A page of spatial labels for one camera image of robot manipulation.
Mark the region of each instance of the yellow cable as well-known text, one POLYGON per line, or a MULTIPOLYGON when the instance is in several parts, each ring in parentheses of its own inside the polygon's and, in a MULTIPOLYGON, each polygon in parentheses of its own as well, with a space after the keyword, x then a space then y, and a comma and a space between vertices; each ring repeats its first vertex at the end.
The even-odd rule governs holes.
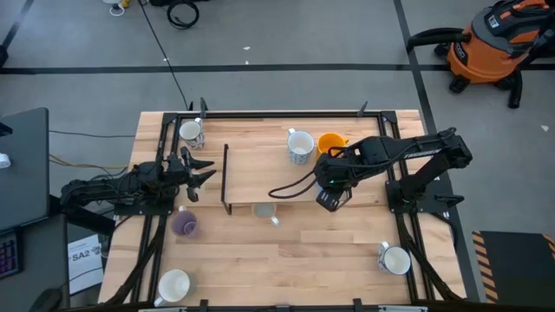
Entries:
POLYGON ((63 163, 65 166, 74 166, 74 167, 78 167, 78 168, 104 168, 104 169, 123 169, 123 168, 127 168, 127 166, 98 166, 98 165, 90 165, 90 164, 73 164, 70 163, 68 161, 65 161, 63 159, 60 159, 59 157, 49 153, 50 157, 52 157, 53 159, 63 163))

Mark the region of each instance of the gray floor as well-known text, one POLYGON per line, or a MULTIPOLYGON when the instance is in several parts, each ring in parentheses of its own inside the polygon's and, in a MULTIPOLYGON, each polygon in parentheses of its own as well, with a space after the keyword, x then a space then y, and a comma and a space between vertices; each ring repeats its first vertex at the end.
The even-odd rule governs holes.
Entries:
MULTIPOLYGON (((18 19, 23 0, 0 3, 0 39, 18 19)), ((464 27, 495 0, 403 0, 411 34, 464 27)), ((170 27, 166 12, 147 14, 173 65, 305 63, 407 64, 390 0, 212 0, 186 31, 170 27)), ((6 68, 165 66, 164 56, 136 2, 122 17, 101 0, 35 0, 9 48, 6 68)), ((418 48, 420 64, 439 63, 418 48)), ((506 108, 508 93, 471 86, 448 92, 445 72, 422 73, 438 129, 457 127, 474 154, 451 171, 465 233, 472 230, 544 232, 555 237, 555 107, 552 71, 526 71, 522 108, 506 108)), ((188 101, 210 109, 420 109, 410 71, 264 71, 178 73, 188 101)), ((50 128, 97 134, 133 134, 141 111, 183 110, 173 78, 161 74, 0 75, 0 114, 33 107, 50 110, 50 128)), ((66 160, 107 166, 128 162, 132 139, 50 135, 50 151, 66 160)), ((51 190, 96 170, 51 166, 51 190)), ((70 239, 86 232, 73 229, 70 239)), ((473 250, 470 242, 468 248, 473 250)), ((477 265, 473 263, 474 272, 477 265)), ((95 293, 79 303, 92 302, 95 293)), ((483 289, 480 287, 483 300, 483 289)))

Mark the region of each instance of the white label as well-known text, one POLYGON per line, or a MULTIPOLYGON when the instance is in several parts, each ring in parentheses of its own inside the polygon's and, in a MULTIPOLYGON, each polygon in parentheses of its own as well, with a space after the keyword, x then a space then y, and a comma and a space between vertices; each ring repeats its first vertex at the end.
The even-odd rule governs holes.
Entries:
POLYGON ((423 156, 428 156, 428 155, 435 155, 439 152, 441 152, 441 149, 436 149, 436 150, 433 150, 433 151, 426 151, 426 152, 410 153, 410 154, 405 155, 405 157, 403 157, 403 158, 404 159, 412 159, 412 158, 423 157, 423 156))

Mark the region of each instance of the purple cup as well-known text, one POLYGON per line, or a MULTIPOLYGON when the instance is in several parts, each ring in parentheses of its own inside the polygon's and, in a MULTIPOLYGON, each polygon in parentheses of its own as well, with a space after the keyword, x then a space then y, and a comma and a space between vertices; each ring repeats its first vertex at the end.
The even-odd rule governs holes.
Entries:
POLYGON ((172 232, 179 237, 195 237, 198 232, 197 217, 190 211, 179 211, 172 218, 172 232))

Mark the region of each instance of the caster wheel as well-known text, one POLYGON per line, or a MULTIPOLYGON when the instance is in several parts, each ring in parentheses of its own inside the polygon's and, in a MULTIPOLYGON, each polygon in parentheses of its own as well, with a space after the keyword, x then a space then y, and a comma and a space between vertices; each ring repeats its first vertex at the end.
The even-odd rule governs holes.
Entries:
POLYGON ((449 90, 451 90, 451 92, 453 93, 459 94, 464 91, 469 84, 470 80, 461 75, 458 75, 453 78, 453 81, 451 81, 451 84, 449 85, 449 90))
POLYGON ((513 90, 514 77, 512 75, 510 75, 508 77, 505 77, 505 78, 501 79, 500 81, 495 82, 494 86, 496 88, 499 88, 499 89, 505 90, 505 91, 513 90))
POLYGON ((449 53, 449 44, 450 43, 440 43, 437 46, 435 46, 434 48, 434 53, 443 58, 445 56, 447 56, 447 54, 449 53))

